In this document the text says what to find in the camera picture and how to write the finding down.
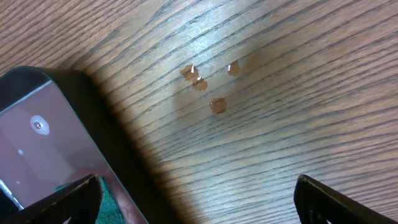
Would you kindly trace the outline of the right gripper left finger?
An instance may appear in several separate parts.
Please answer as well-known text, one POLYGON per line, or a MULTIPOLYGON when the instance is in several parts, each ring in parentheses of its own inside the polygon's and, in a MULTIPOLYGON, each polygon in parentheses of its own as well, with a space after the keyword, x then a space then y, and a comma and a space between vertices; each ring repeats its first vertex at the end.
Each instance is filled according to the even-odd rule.
POLYGON ((1 220, 1 224, 94 223, 103 197, 100 177, 90 174, 1 220))

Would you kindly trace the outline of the green sponge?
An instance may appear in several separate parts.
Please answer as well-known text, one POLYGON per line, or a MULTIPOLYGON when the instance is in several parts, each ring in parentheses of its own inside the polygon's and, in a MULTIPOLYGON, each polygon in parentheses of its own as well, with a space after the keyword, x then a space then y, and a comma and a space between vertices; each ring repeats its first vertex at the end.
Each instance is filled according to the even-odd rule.
POLYGON ((114 199, 103 176, 90 174, 68 185, 57 188, 68 189, 68 223, 109 224, 125 223, 122 211, 114 199))

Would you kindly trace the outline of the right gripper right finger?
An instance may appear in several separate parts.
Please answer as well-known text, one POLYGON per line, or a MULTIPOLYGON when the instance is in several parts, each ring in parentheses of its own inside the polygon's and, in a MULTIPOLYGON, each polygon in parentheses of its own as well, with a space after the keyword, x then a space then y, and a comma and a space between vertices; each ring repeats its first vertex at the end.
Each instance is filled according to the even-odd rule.
POLYGON ((301 223, 397 224, 396 221, 303 174, 297 179, 294 204, 301 223))

